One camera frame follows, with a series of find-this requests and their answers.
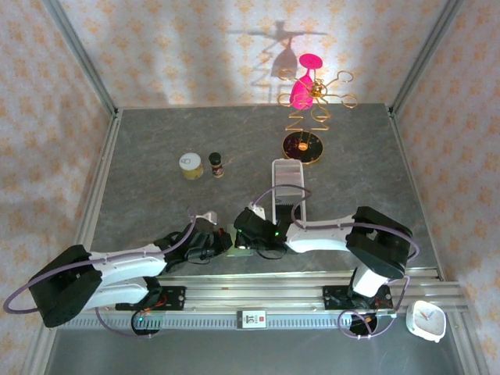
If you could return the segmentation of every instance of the small jar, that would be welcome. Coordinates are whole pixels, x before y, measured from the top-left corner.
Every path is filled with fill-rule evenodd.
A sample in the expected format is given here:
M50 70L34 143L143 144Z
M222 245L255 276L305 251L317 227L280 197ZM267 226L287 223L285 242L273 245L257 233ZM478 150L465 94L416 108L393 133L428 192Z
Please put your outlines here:
M222 160L220 158L220 153L212 152L209 155L210 166L212 167L212 174L215 178L221 178L224 175L224 170L222 169Z
M194 152L188 152L179 159L182 174L188 180L197 180L203 174L202 158Z

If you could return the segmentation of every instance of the jar lid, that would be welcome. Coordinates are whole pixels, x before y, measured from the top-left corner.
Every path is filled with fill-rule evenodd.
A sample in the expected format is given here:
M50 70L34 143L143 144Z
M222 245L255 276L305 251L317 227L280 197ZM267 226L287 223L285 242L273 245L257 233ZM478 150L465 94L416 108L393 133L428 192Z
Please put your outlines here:
M195 170L201 163L202 158L194 152L188 152L187 154L182 155L179 159L179 166L183 170Z
M210 161L210 164L212 164L214 166L218 166L221 163L220 153L212 152L209 155L209 161Z

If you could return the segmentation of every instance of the sticker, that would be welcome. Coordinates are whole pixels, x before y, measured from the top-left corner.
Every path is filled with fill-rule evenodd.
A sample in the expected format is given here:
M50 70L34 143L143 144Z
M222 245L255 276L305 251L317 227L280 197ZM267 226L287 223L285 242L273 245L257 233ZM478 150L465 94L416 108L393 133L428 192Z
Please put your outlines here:
M267 328L266 310L238 311L237 327L242 330Z

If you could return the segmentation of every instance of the white clock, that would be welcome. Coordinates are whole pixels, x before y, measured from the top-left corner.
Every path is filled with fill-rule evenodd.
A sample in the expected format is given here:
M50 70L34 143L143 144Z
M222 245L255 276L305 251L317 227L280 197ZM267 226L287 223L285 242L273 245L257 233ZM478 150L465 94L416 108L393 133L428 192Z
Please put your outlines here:
M408 307L406 326L416 336L439 342L446 332L446 316L432 303L415 301Z

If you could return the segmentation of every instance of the patterned wallpaper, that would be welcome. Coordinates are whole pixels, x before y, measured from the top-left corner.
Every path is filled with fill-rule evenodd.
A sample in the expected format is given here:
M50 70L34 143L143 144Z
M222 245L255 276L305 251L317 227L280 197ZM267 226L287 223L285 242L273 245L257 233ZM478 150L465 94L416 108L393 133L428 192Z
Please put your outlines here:
M0 2L0 24L3 302L72 245L109 118L41 1ZM0 373L20 372L39 322L0 309Z
M465 0L400 126L447 276L500 368L500 2Z
M311 52L392 102L445 0L62 0L119 107L276 103Z

